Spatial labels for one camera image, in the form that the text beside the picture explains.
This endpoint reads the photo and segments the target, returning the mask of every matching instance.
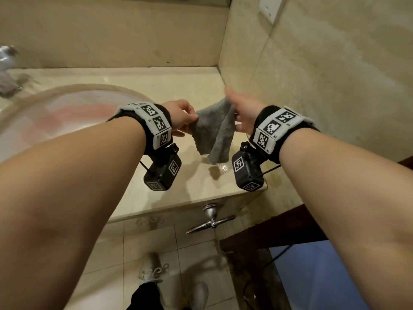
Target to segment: forearm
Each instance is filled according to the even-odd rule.
[[[311,129],[280,160],[370,305],[411,307],[413,172]]]
[[[145,142],[142,126],[123,117],[44,142],[0,165],[1,308],[28,302],[32,309],[64,307]],[[13,295],[16,286],[23,304]]]

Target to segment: gray cloth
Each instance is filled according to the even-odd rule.
[[[199,119],[189,125],[198,152],[207,155],[211,164],[228,162],[235,132],[235,109],[224,98],[197,111]]]

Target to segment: black pants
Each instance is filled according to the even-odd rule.
[[[161,295],[154,282],[144,283],[133,293],[131,305],[127,310],[164,310],[161,305]]]

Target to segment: blue floor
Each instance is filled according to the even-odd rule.
[[[271,248],[272,256],[284,248]],[[328,240],[292,246],[276,267],[292,310],[368,309]]]

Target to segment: wall outlet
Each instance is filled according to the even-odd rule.
[[[273,25],[283,0],[261,0],[259,10],[264,17]]]

